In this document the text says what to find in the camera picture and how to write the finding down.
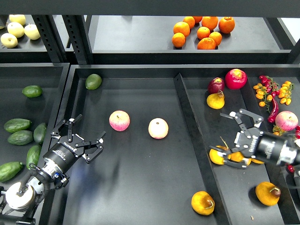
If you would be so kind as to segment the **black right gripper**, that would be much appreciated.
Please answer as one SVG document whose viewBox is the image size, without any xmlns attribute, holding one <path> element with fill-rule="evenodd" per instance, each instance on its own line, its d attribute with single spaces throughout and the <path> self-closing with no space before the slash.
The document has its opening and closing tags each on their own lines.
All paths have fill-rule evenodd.
<svg viewBox="0 0 300 225">
<path fill-rule="evenodd" d="M 300 164 L 300 147 L 297 140 L 290 135 L 277 136 L 261 131 L 260 125 L 264 121 L 261 115 L 239 109 L 229 114 L 220 113 L 220 116 L 234 120 L 240 132 L 234 141 L 234 153 L 230 154 L 229 148 L 221 145 L 216 147 L 225 153 L 210 149 L 209 158 L 214 164 L 244 169 L 251 163 L 250 158 L 274 165 Z"/>
</svg>

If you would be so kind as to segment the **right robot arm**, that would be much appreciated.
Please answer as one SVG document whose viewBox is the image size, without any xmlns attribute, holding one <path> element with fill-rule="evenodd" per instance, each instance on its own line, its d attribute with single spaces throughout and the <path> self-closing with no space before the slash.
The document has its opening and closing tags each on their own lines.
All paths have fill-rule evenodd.
<svg viewBox="0 0 300 225">
<path fill-rule="evenodd" d="M 294 167 L 294 186 L 289 189 L 300 190 L 300 141 L 292 134 L 277 136 L 260 129 L 264 118 L 245 109 L 238 112 L 230 112 L 229 115 L 220 113 L 220 116 L 235 120 L 240 127 L 234 140 L 235 147 L 223 150 L 220 147 L 210 146 L 218 154 L 224 157 L 226 165 L 245 169 L 242 162 L 233 162 L 228 156 L 231 153 L 240 152 L 245 158 L 257 159 L 264 163 Z"/>
</svg>

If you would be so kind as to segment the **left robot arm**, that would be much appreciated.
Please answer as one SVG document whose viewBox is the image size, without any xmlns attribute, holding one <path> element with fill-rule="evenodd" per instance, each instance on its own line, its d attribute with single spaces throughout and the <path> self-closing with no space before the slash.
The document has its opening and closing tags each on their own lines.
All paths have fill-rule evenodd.
<svg viewBox="0 0 300 225">
<path fill-rule="evenodd" d="M 103 132 L 96 140 L 86 141 L 78 134 L 73 133 L 73 126 L 82 118 L 62 119 L 52 130 L 51 137 L 57 142 L 43 155 L 43 167 L 30 163 L 31 169 L 20 182 L 13 184 L 8 189 L 0 189 L 3 198 L 0 208 L 6 206 L 9 210 L 23 212 L 22 217 L 16 219 L 17 225 L 35 224 L 34 214 L 39 204 L 52 190 L 65 187 L 69 182 L 68 170 L 74 163 L 84 158 L 90 164 L 103 151 Z"/>
</svg>

